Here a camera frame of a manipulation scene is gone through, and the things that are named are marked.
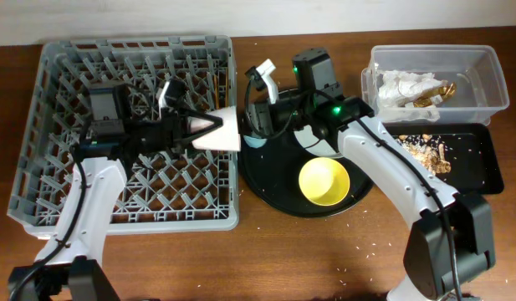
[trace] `yellow bowl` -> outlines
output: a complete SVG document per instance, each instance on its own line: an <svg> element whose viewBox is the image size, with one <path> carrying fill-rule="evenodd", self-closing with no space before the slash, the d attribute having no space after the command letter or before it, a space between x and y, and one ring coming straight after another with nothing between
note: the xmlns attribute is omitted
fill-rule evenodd
<svg viewBox="0 0 516 301"><path fill-rule="evenodd" d="M349 173L336 160L315 158L300 170L299 186L302 194L315 205L333 206L349 192Z"/></svg>

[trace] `transparent container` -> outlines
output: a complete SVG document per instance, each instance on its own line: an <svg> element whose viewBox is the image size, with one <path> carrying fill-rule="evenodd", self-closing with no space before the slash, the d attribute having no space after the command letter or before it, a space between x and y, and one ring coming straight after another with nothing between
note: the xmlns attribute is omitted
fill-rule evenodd
<svg viewBox="0 0 516 301"><path fill-rule="evenodd" d="M451 99L434 108L379 108L382 71L434 73L457 84ZM482 45L375 46L361 74L362 97L385 123L482 123L508 107L507 85L498 56Z"/></svg>

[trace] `black plate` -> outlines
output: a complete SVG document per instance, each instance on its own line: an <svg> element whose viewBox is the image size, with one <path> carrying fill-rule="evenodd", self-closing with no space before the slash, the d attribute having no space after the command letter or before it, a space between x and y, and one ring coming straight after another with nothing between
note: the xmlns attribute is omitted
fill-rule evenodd
<svg viewBox="0 0 516 301"><path fill-rule="evenodd" d="M372 188L373 182L360 168L345 158L338 159L349 172L349 193L337 205L315 205L304 197L299 188L300 170L314 158L289 132L268 140L257 149L249 147L243 140L238 162L241 174L256 195L270 206L296 217L327 217L343 212L359 202Z"/></svg>
<svg viewBox="0 0 516 301"><path fill-rule="evenodd" d="M454 186L461 193L476 191L497 194L504 189L498 158L493 150L488 128L480 124L455 125L387 125L393 136L439 135L448 150L446 160L451 162L451 172L437 177Z"/></svg>

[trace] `gray crate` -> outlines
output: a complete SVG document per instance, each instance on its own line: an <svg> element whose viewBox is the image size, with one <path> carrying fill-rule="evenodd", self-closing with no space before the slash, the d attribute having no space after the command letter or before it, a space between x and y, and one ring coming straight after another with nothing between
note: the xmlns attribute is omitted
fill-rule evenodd
<svg viewBox="0 0 516 301"><path fill-rule="evenodd" d="M52 233L72 179L69 147L91 115L85 93L90 85L123 80L155 94L164 80L177 76L186 83L187 103L209 111L236 105L235 70L232 41L226 36L46 44L8 215L31 235ZM131 94L130 101L137 113L147 109L138 94ZM158 118L157 112L154 108L149 117ZM116 203L108 234L230 230L237 225L236 153L206 151L179 161L159 153L139 161Z"/></svg>

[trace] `wooden table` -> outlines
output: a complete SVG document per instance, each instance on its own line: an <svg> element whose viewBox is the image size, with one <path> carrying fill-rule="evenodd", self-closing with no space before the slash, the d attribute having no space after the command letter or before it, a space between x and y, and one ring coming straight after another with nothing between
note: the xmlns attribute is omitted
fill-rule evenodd
<svg viewBox="0 0 516 301"><path fill-rule="evenodd" d="M359 94L371 48L397 43L488 44L498 53L511 99L489 126L506 186L503 193L487 196L498 261L463 290L484 300L516 300L516 28L234 38L239 104L250 66L272 59L282 88L295 83L291 57L318 46L329 50L345 92ZM6 216L40 49L0 48L0 300L7 296L11 269L31 264L44 245ZM232 231L107 237L103 267L118 294L123 299L345 300L385 293L404 277L408 230L378 188L338 216L303 219L274 210L242 178L239 187L241 219Z"/></svg>

